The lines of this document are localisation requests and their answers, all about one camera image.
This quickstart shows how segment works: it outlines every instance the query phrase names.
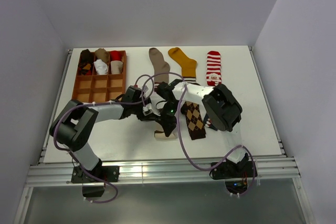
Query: mustard yellow sock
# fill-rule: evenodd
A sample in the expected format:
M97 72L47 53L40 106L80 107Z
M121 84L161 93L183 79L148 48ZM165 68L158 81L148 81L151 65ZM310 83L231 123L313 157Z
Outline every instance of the mustard yellow sock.
M187 82L196 82L196 65L197 61L190 59L178 47L172 48L168 51L169 56L175 60L182 68L182 76Z

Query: white sock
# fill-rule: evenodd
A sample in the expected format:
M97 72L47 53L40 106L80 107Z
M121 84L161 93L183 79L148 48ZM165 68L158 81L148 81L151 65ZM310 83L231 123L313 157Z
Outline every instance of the white sock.
M98 75L107 74L107 65L102 60L98 59L94 63L94 67Z

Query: metal frame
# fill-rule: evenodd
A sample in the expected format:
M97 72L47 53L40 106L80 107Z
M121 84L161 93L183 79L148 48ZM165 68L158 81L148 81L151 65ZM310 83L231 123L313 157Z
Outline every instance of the metal frame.
M315 217L313 215L313 211L311 209L308 196L306 191L303 188L302 179L301 178L293 178L293 183L295 186L296 193L298 195L298 199L302 208L303 216L306 220L307 224L316 224Z
M256 184L260 185L262 179L282 179L292 178L297 189L297 194L300 200L302 211L307 223L315 223L312 211L309 208L309 202L304 189L301 185L301 176L297 168L297 164L293 157L287 157L283 144L279 137L277 127L274 122L272 112L265 94L259 71L254 60L253 52L249 47L250 54L255 65L255 69L259 78L262 92L265 97L268 111L276 131L276 136L279 141L282 155L279 156L260 156L254 157L258 170ZM65 75L69 66L72 50L68 51L68 58L65 70L62 75L61 84L58 90L55 106L51 115L49 126L55 116L59 96L62 90ZM52 187L52 186L82 186L83 184L71 184L72 163L63 164L45 164L44 155L46 152L48 133L45 138L44 147L41 152L39 164L31 166L27 175L25 188L22 194L19 207L17 209L15 224L24 223L27 209L30 202L30 197L34 187ZM211 162L217 162L218 158L202 158L195 159L194 162L201 166L208 166ZM178 160L161 160L161 161L142 161L142 162L104 162L103 165L118 165L120 166L119 181L115 185L125 184L159 184L159 183L184 183L184 182L213 182L220 183L222 180L212 180L209 177L209 172L196 170L190 165L186 159ZM102 183L91 183L84 185L102 185Z

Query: white wall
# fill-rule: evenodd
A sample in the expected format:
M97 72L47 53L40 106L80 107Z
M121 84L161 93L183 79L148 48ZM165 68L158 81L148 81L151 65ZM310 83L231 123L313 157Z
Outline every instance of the white wall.
M253 45L276 0L39 0L68 47Z
M277 0L255 57L318 223L336 219L336 0Z
M0 0L0 223L12 223L39 158L66 51L36 0Z

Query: robotic arm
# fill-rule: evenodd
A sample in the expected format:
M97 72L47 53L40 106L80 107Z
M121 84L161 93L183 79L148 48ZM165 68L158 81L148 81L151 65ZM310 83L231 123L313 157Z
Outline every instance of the robotic arm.
M102 161L88 143L94 124L105 120L125 119L134 114L140 121L158 122L162 125L165 135L169 136L176 127L175 113L179 99L187 88L183 100L204 105L214 126L220 131L227 132L228 147L233 148L241 144L239 122L242 108L225 85L203 87L176 79L170 84L162 82L157 88L157 94L166 100L161 111L152 106L149 98L143 105L142 90L129 86L121 101L114 100L107 105L73 110L61 122L56 141L69 148L87 172L102 177ZM81 104L77 100L70 100L51 125L49 134L54 135L56 125L67 111ZM227 163L231 163L233 170L240 170L247 161L247 153L241 149L236 149L227 158Z

